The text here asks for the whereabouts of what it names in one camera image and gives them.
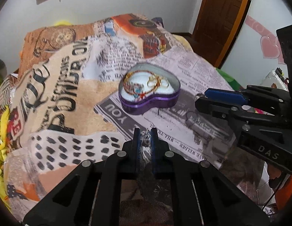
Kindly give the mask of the yellow cloth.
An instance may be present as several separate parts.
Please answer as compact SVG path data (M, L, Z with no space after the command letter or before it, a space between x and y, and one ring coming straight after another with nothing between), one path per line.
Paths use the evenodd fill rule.
M4 112L0 118L0 198L4 203L7 202L8 196L4 184L4 162L7 158L7 126L9 120L10 109L5 107Z

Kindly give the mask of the newspaper print blanket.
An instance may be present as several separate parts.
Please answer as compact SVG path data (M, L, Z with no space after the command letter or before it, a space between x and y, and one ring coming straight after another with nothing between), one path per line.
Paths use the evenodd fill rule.
M235 136L225 121L200 114L195 96L230 85L205 59L160 24L123 14L78 26L43 27L25 37L19 77L0 86L10 109L4 163L6 204L22 220L84 159L101 162L132 138L157 128L171 150L220 167ZM149 63L181 83L177 103L141 115L125 112L119 83Z

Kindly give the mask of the pink heart wall sticker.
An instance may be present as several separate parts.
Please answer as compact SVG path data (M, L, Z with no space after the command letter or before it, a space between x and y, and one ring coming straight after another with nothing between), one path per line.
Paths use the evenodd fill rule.
M278 37L249 15L244 23L261 36L260 47L263 57L277 59L278 64L285 64Z

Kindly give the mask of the purple heart-shaped tin box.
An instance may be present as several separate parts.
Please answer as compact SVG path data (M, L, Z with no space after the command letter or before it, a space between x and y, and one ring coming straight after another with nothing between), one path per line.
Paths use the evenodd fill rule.
M123 110L141 115L151 108L170 108L181 91L179 79L162 67L138 63L125 73L119 83L119 100Z

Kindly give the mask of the brown wooden door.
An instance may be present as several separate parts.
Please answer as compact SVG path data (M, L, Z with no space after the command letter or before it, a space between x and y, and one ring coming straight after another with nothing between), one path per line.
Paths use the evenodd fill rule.
M233 46L251 0L202 0L193 30L195 52L220 68Z

